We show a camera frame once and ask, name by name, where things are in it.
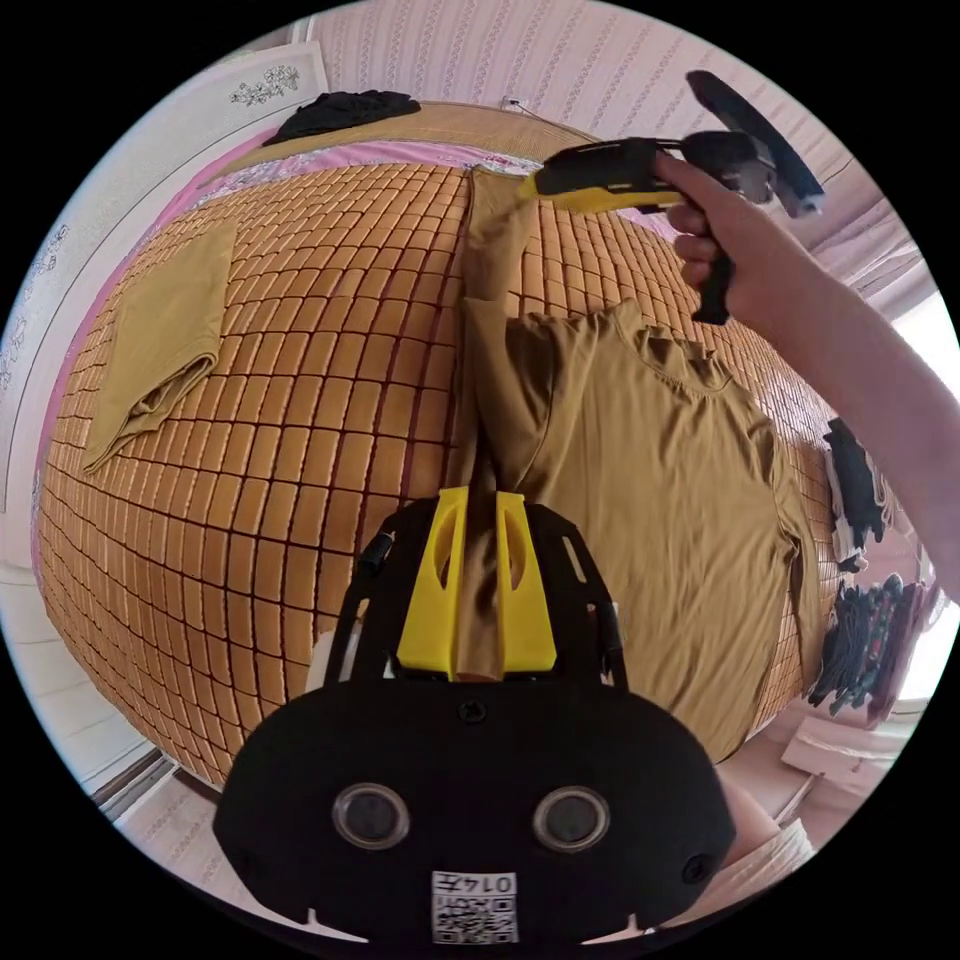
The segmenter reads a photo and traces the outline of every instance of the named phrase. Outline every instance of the woven bamboo mat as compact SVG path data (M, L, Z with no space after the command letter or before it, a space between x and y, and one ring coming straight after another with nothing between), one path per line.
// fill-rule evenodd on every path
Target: woven bamboo mat
M592 143L596 137L570 127L548 123L524 113L496 110L465 103L422 103L419 113L390 117L314 137L299 137L285 143L258 147L226 164L209 179L222 177L268 160L283 160L321 147L365 140L423 140L456 143L507 153L528 160L546 160L558 150Z
M44 599L98 689L222 783L248 731L303 691L351 558L450 450L460 171L323 170L211 201L158 233L105 303L63 398L41 492ZM224 218L239 224L219 363L156 433L85 476L81 450L124 291ZM777 423L836 587L820 448L829 411L757 336L690 320L658 236L541 205L509 307L583 314L635 297L704 342ZM786 605L761 723L800 692Z

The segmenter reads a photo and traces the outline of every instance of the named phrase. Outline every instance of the window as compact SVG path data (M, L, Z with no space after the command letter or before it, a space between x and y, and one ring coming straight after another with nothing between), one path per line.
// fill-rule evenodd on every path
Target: window
M893 328L960 400L960 344L943 297L939 293L928 297L895 320ZM900 691L901 700L925 700L933 694L947 665L958 628L960 607L949 603L936 623L917 640Z

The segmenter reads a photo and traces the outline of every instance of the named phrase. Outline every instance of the striped wallpaper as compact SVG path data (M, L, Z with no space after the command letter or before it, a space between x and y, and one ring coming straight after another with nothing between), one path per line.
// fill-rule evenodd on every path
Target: striped wallpaper
M499 107L506 96L608 139L720 127L684 75L743 93L829 177L850 159L823 124L746 64L662 21L594 0L365 0L311 18L331 90L391 89Z

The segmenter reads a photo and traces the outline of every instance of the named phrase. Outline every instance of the camera lens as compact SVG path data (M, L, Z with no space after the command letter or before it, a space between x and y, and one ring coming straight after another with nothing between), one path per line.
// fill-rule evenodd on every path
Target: camera lens
M406 804L389 787L358 783L340 793L333 804L337 832L364 850L386 850L410 829Z
M548 849L579 853L596 844L610 825L610 811L586 787L561 787L547 794L533 815L533 831Z

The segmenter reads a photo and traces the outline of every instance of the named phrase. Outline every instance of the qr code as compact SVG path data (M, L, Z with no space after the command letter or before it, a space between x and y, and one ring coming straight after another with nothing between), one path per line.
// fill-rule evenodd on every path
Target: qr code
M517 943L512 873L434 873L433 942Z

